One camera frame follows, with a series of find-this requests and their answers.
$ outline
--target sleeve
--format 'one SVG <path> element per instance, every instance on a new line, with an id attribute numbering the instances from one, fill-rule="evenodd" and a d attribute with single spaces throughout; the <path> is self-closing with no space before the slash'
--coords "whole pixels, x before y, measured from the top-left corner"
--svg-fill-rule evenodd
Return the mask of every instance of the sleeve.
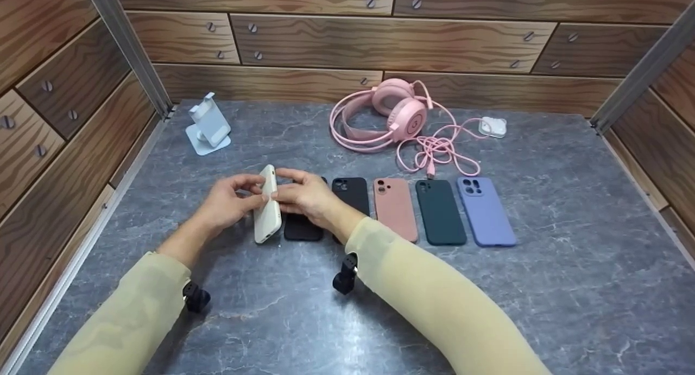
<path id="1" fill-rule="evenodd" d="M 148 253 L 65 347 L 49 375 L 140 375 L 184 308 L 191 271 Z"/>
<path id="2" fill-rule="evenodd" d="M 549 373 L 511 319 L 446 262 L 363 219 L 345 246 L 357 276 L 432 342 L 459 374 Z"/>

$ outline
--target white phone case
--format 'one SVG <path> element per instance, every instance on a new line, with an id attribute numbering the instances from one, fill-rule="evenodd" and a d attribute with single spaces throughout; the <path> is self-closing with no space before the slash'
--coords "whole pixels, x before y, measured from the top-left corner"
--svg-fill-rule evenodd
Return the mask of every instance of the white phone case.
<path id="1" fill-rule="evenodd" d="M 263 194 L 268 195 L 277 191 L 277 180 L 275 178 L 275 167 L 267 165 L 261 172 L 266 178 L 263 184 Z M 282 226 L 280 217 L 280 204 L 275 200 L 268 199 L 263 207 L 254 209 L 254 237 L 256 244 L 262 244 Z"/>

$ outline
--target wooden wall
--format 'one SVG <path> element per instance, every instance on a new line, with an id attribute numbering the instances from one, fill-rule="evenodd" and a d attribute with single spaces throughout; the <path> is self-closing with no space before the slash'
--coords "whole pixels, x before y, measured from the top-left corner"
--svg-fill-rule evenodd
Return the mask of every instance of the wooden wall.
<path id="1" fill-rule="evenodd" d="M 0 0 L 0 365 L 156 117 L 89 0 Z"/>
<path id="2" fill-rule="evenodd" d="M 121 0 L 172 100 L 334 102 L 400 76 L 445 105 L 593 115 L 690 0 Z"/>
<path id="3" fill-rule="evenodd" d="M 695 257 L 695 43 L 606 138 Z"/>

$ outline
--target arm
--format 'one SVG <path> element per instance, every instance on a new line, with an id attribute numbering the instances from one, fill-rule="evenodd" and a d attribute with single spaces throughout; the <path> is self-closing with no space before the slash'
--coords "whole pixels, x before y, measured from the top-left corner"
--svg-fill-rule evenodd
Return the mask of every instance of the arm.
<path id="1" fill-rule="evenodd" d="M 50 375 L 142 373 L 184 308 L 183 288 L 204 244 L 268 201 L 257 175 L 219 180 L 203 205 L 159 248 L 120 279 L 118 288 L 78 330 Z M 240 199 L 237 189 L 256 195 Z"/>
<path id="2" fill-rule="evenodd" d="M 456 373 L 549 373 L 509 317 L 469 279 L 431 253 L 346 205 L 320 177 L 277 169 L 298 184 L 273 195 L 357 254 L 357 276 L 431 341 Z"/>

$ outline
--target headset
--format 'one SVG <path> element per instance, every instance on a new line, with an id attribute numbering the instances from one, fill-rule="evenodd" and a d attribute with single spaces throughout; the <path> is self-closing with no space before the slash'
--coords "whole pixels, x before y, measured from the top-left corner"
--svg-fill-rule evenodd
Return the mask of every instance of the headset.
<path id="1" fill-rule="evenodd" d="M 415 84 L 422 86 L 425 96 L 415 95 Z M 361 130 L 348 125 L 350 118 L 354 117 L 360 108 L 368 104 L 371 104 L 380 115 L 387 116 L 386 131 Z M 452 123 L 439 128 L 431 137 L 418 136 L 425 126 L 427 110 L 431 110 L 435 106 L 447 113 Z M 335 124 L 338 118 L 340 118 L 340 123 L 345 130 L 345 136 L 336 129 Z M 482 119 L 469 118 L 458 125 L 454 115 L 447 108 L 432 100 L 427 86 L 422 81 L 408 83 L 398 78 L 390 78 L 370 90 L 357 91 L 338 101 L 331 111 L 330 129 L 331 135 L 338 144 L 356 152 L 376 152 L 392 143 L 398 143 L 396 147 L 398 162 L 411 173 L 427 167 L 427 177 L 433 178 L 435 164 L 447 164 L 453 161 L 461 174 L 472 177 L 480 173 L 479 163 L 464 157 L 464 155 L 457 154 L 453 144 L 461 131 L 469 133 L 474 138 L 487 138 L 464 128 L 464 125 L 471 121 L 482 121 Z M 454 128 L 452 137 L 437 136 L 449 128 Z M 406 142 L 417 142 L 422 147 L 422 150 L 415 154 L 414 167 L 406 165 L 400 157 L 400 148 Z M 435 157 L 435 155 L 442 154 L 447 155 L 447 158 Z M 476 170 L 466 172 L 460 167 L 459 159 L 469 162 Z"/>

